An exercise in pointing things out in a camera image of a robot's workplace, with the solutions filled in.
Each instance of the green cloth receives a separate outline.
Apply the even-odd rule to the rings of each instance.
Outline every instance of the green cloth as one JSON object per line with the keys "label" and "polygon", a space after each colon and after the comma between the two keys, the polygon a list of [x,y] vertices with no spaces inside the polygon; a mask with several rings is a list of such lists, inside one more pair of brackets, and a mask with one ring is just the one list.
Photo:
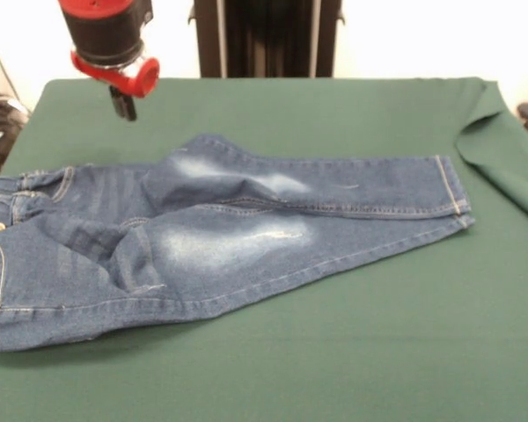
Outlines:
{"label": "green cloth", "polygon": [[212,321],[2,353],[0,421],[528,421],[528,136],[495,84],[163,80],[137,108],[127,123],[105,86],[55,81],[4,172],[155,160],[200,132],[449,155],[476,223]]}

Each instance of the black cylinder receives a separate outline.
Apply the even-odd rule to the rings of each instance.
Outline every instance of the black cylinder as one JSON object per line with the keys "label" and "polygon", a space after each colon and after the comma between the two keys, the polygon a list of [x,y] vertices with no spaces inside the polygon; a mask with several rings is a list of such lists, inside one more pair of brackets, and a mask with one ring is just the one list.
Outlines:
{"label": "black cylinder", "polygon": [[141,53],[141,26],[152,17],[150,1],[135,1],[108,18],[85,19],[63,12],[77,54],[93,65],[121,66]]}

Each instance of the jeans waistband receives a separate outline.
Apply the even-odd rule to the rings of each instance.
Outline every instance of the jeans waistband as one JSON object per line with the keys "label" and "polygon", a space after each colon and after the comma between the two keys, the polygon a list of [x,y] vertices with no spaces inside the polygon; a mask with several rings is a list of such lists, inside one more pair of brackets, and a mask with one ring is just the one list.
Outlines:
{"label": "jeans waistband", "polygon": [[5,227],[13,224],[12,202],[14,194],[22,189],[23,177],[0,177],[0,223]]}

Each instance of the stitching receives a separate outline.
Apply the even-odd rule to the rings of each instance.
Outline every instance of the stitching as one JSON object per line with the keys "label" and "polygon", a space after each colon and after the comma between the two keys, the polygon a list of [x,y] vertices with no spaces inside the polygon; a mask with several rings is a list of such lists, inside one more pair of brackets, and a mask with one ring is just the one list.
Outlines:
{"label": "stitching", "polygon": [[321,205],[297,205],[297,204],[288,204],[285,202],[273,202],[271,200],[261,200],[255,198],[237,198],[234,200],[222,200],[219,201],[219,204],[240,204],[240,203],[256,203],[259,205],[266,205],[272,207],[286,207],[294,209],[309,209],[314,211],[326,211],[326,212],[347,212],[347,213],[356,213],[356,214],[366,214],[366,215],[433,215],[438,211],[447,211],[450,209],[456,209],[456,205],[466,206],[466,200],[456,201],[452,205],[443,205],[440,207],[433,208],[395,208],[395,207],[361,207],[353,205],[338,205],[338,204],[321,204]]}
{"label": "stitching", "polygon": [[53,202],[58,202],[64,198],[64,195],[66,195],[66,193],[69,191],[72,179],[74,178],[74,173],[74,167],[70,166],[66,168],[64,177],[62,178],[61,187],[59,187],[59,190],[56,191],[56,193],[51,198]]}
{"label": "stitching", "polygon": [[213,205],[213,204],[200,204],[196,207],[202,208],[202,209],[208,209],[211,211],[217,211],[225,214],[235,214],[235,215],[260,215],[265,213],[271,213],[274,211],[274,209],[241,209],[241,208],[234,208],[234,207],[224,207],[221,205]]}
{"label": "stitching", "polygon": [[320,262],[320,263],[318,263],[318,264],[316,264],[314,266],[308,266],[308,267],[303,268],[301,270],[295,271],[294,273],[283,275],[282,277],[277,277],[277,278],[272,279],[272,280],[266,280],[266,281],[263,281],[263,282],[261,282],[261,283],[259,283],[257,285],[246,287],[246,288],[242,288],[240,290],[236,290],[236,291],[234,291],[232,293],[229,293],[227,295],[220,295],[220,296],[212,297],[212,298],[209,298],[209,299],[203,299],[201,301],[173,301],[173,300],[169,300],[169,299],[159,299],[159,298],[150,298],[150,297],[129,297],[129,298],[125,298],[125,299],[113,299],[111,301],[98,302],[98,303],[94,303],[92,305],[65,306],[64,308],[7,308],[7,309],[0,309],[0,312],[5,312],[5,311],[10,311],[10,312],[16,312],[16,311],[33,312],[35,310],[39,310],[39,311],[59,311],[59,310],[66,310],[66,309],[74,309],[74,310],[76,310],[76,309],[96,308],[98,306],[107,305],[107,304],[110,304],[110,303],[129,302],[129,301],[133,301],[133,302],[136,302],[136,301],[172,302],[172,303],[181,303],[181,304],[195,304],[195,303],[211,302],[211,301],[214,301],[214,300],[223,299],[224,297],[237,295],[239,293],[245,292],[246,290],[249,290],[249,289],[252,289],[252,288],[255,288],[255,287],[260,287],[260,286],[263,286],[263,285],[266,285],[266,284],[275,283],[275,282],[277,282],[279,280],[283,280],[283,279],[286,279],[288,277],[292,277],[292,276],[298,275],[300,273],[304,273],[304,272],[306,272],[308,270],[311,270],[311,269],[314,269],[314,268],[317,268],[319,266],[323,266],[323,265],[326,265],[326,264],[330,264],[332,262],[342,261],[343,259],[357,257],[359,255],[363,255],[363,254],[366,254],[366,253],[372,253],[372,252],[380,250],[380,249],[391,247],[391,246],[393,246],[395,244],[406,242],[407,240],[416,239],[416,238],[422,237],[422,236],[428,236],[428,235],[437,233],[438,231],[448,231],[451,227],[453,227],[453,226],[455,226],[457,224],[458,224],[457,221],[454,220],[453,222],[451,222],[449,224],[446,224],[443,227],[439,227],[438,229],[434,229],[434,230],[431,230],[431,231],[425,231],[425,232],[422,232],[422,233],[420,233],[418,235],[414,235],[414,236],[404,237],[404,238],[402,238],[400,240],[397,240],[395,242],[390,242],[389,244],[383,244],[381,246],[377,246],[377,247],[369,249],[367,251],[359,251],[359,252],[356,252],[356,253],[351,253],[349,255],[345,255],[343,257],[328,259],[328,260]]}
{"label": "stitching", "polygon": [[[237,155],[244,158],[246,161],[258,161],[258,162],[273,162],[274,164],[280,165],[292,165],[292,164],[362,164],[364,167],[372,165],[380,165],[385,163],[390,163],[392,161],[400,160],[401,157],[370,157],[370,158],[313,158],[309,160],[304,160],[300,158],[283,158],[283,157],[267,157],[267,156],[258,156],[256,154],[247,152],[241,148],[235,147],[228,143],[223,142],[220,139],[213,137],[199,137],[193,140],[193,142],[203,142],[206,144],[213,144],[228,151],[234,151]],[[429,158],[425,156],[408,156],[407,159],[417,160],[417,161],[426,161]]]}
{"label": "stitching", "polygon": [[145,222],[147,222],[149,219],[148,218],[145,218],[145,217],[133,217],[133,218],[129,218],[128,220],[126,220],[125,222],[123,222],[122,224],[120,224],[120,228],[124,229],[126,228],[127,226],[132,226],[132,225],[135,225],[135,224],[143,224]]}
{"label": "stitching", "polygon": [[457,220],[464,229],[467,229],[467,223],[464,221],[463,217],[457,217],[454,215],[454,219]]}
{"label": "stitching", "polygon": [[0,246],[0,258],[2,258],[2,262],[0,265],[0,304],[2,303],[2,288],[4,287],[4,274],[5,274],[5,267],[6,267],[6,256],[4,254],[4,251],[2,249],[2,246]]}
{"label": "stitching", "polygon": [[444,184],[446,185],[446,191],[448,191],[448,195],[450,196],[451,202],[454,204],[454,209],[456,210],[456,214],[461,215],[461,211],[459,210],[459,205],[456,202],[456,199],[454,198],[454,194],[451,191],[450,184],[448,183],[448,178],[446,177],[444,166],[442,165],[442,161],[440,161],[440,156],[436,156],[436,162],[438,163],[438,168],[440,169],[440,173],[442,174],[442,178],[444,179]]}

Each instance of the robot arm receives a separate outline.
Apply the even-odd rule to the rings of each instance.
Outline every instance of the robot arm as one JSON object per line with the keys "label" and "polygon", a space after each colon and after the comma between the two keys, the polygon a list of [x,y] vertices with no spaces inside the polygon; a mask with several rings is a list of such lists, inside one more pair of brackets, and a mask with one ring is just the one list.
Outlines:
{"label": "robot arm", "polygon": [[160,65],[147,57],[141,30],[153,17],[150,0],[58,0],[75,49],[74,66],[109,84],[115,111],[135,120],[133,97],[157,84]]}

